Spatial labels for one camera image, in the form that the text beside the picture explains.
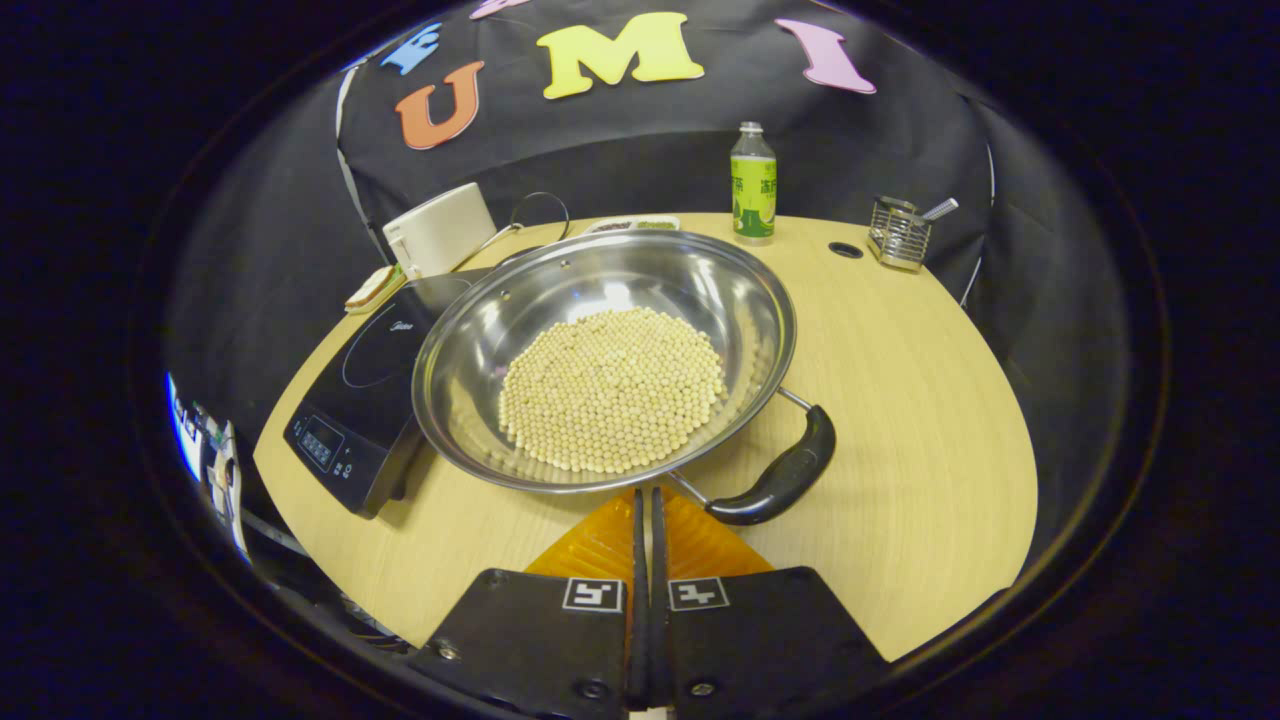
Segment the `sandwich on small plate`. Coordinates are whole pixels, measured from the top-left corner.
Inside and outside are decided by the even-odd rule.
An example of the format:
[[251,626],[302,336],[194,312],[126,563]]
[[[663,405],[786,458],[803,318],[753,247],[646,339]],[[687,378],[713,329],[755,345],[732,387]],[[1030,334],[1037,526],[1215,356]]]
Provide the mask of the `sandwich on small plate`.
[[406,282],[399,264],[374,272],[364,284],[344,301],[344,313],[369,314],[384,304]]

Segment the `pile of soybeans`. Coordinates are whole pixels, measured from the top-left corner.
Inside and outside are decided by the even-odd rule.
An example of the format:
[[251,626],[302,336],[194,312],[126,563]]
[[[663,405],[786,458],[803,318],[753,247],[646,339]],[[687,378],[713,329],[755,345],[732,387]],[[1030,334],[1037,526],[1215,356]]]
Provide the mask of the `pile of soybeans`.
[[515,357],[498,419],[539,462],[622,474],[685,446],[722,395],[708,334],[650,307],[605,310],[556,323]]

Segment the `white divided dish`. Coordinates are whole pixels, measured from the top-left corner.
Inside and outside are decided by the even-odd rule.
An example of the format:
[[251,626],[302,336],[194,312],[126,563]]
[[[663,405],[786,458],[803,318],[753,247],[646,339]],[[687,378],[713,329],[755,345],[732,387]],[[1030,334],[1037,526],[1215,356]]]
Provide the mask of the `white divided dish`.
[[634,217],[612,217],[598,222],[593,222],[585,231],[584,234],[593,234],[598,232],[611,232],[611,231],[636,231],[636,229],[655,229],[655,231],[680,231],[681,222],[673,215],[634,215]]

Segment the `black induction cooktop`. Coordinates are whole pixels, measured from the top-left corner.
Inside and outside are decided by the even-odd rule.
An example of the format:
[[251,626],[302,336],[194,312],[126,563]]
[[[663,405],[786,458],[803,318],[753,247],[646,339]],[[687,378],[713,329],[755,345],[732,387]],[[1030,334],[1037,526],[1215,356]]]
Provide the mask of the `black induction cooktop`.
[[412,370],[426,334],[489,269],[408,281],[364,319],[285,424],[283,438],[346,510],[375,518],[402,500],[425,438],[412,406]]

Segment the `green drink bottle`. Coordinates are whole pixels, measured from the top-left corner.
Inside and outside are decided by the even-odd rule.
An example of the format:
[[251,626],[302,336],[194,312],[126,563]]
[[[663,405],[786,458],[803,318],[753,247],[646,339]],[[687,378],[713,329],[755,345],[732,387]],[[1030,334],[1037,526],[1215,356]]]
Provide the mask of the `green drink bottle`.
[[774,238],[778,164],[759,122],[745,120],[730,151],[733,233],[740,243],[764,246]]

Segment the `stainless steel pot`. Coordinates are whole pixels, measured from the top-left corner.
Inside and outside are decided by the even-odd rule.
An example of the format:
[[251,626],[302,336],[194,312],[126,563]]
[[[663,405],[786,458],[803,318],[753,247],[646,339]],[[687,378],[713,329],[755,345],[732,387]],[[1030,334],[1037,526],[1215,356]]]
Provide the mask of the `stainless steel pot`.
[[[540,462],[500,428],[500,389],[518,354],[558,322],[650,309],[707,333],[724,392],[705,427],[666,459],[621,471]],[[732,439],[774,397],[797,345],[782,281],[745,249],[682,231],[609,231],[534,249],[451,300],[412,373],[413,413],[436,455],[481,480],[541,495],[622,489],[669,477]]]

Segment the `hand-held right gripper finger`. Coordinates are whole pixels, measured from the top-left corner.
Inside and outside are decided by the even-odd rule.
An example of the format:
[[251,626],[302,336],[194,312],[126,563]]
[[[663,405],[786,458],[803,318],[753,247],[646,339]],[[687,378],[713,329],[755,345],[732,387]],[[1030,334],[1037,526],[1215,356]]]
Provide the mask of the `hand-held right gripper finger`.
[[644,521],[632,491],[525,571],[481,571],[410,667],[488,712],[627,720],[646,701]]
[[844,716],[888,674],[817,570],[769,566],[672,492],[650,502],[650,701],[669,720]]

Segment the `white toaster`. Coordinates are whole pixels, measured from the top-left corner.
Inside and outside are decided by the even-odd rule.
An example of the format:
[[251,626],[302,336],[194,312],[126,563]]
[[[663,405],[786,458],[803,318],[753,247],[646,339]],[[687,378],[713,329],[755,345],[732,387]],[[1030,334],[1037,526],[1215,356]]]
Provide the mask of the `white toaster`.
[[397,265],[410,281],[453,272],[495,233],[476,182],[440,193],[383,227]]

